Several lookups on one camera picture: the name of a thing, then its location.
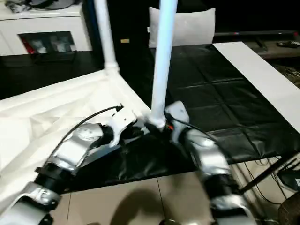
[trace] white fabric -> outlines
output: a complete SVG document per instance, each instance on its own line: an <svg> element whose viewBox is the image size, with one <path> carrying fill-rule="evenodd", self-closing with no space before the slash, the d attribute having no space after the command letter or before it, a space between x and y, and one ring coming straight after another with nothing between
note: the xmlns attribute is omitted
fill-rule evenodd
<svg viewBox="0 0 300 225"><path fill-rule="evenodd" d="M150 113L116 70L98 71L0 101L0 210L36 177L61 137L83 118L120 105ZM115 110L91 122L106 123Z"/></svg>
<svg viewBox="0 0 300 225"><path fill-rule="evenodd" d="M215 8L204 12L177 13L173 33L173 46L211 44L215 34ZM160 11L149 8L149 47L157 46Z"/></svg>

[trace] white vertical pole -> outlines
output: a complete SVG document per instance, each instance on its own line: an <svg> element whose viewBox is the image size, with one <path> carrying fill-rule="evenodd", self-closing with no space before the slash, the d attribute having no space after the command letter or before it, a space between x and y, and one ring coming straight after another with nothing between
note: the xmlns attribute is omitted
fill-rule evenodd
<svg viewBox="0 0 300 225"><path fill-rule="evenodd" d="M97 14L105 68L118 68L119 66L114 54L113 37L109 21L107 2L106 0L94 0L94 5Z"/></svg>
<svg viewBox="0 0 300 225"><path fill-rule="evenodd" d="M165 95L169 76L177 1L178 0L160 1L151 115L149 117L150 122L157 128L165 126Z"/></svg>

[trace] red object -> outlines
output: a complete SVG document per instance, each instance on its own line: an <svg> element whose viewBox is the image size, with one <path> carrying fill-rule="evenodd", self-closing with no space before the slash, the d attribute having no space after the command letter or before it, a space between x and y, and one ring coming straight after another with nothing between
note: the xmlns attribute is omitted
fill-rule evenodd
<svg viewBox="0 0 300 225"><path fill-rule="evenodd" d="M21 40L22 40L23 45L26 48L27 52L29 54L34 54L35 53L34 48L31 47L31 45L24 38L21 38Z"/></svg>
<svg viewBox="0 0 300 225"><path fill-rule="evenodd" d="M174 130L174 127L172 125L167 125L170 130Z"/></svg>

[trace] black tablecloth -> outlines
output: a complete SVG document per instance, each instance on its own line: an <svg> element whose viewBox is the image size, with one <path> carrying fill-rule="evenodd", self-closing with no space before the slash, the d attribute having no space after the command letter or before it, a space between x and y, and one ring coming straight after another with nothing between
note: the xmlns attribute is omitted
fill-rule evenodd
<svg viewBox="0 0 300 225"><path fill-rule="evenodd" d="M117 52L120 74L150 106L154 52ZM103 68L91 52L0 58L0 98ZM215 135L229 163L291 154L300 138L289 123L212 45L174 47L166 104L181 100L191 123ZM83 167L72 190L84 190L195 170L185 152L148 134Z"/></svg>

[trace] tiled floor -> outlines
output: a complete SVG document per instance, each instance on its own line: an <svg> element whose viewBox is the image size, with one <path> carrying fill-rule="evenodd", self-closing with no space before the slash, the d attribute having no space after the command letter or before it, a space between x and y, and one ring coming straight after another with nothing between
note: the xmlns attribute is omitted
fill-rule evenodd
<svg viewBox="0 0 300 225"><path fill-rule="evenodd" d="M247 163L253 176L268 167L261 163ZM245 185L250 175L244 163L233 165L232 169L239 184ZM285 200L271 176L259 184L259 189L270 201L282 203ZM287 197L293 194L286 189L284 192ZM260 215L258 218L278 224L279 205L263 200L257 188L247 191L245 197ZM182 225L209 225L212 221L209 201L195 172L64 195L52 215L55 225L158 225L164 218Z"/></svg>

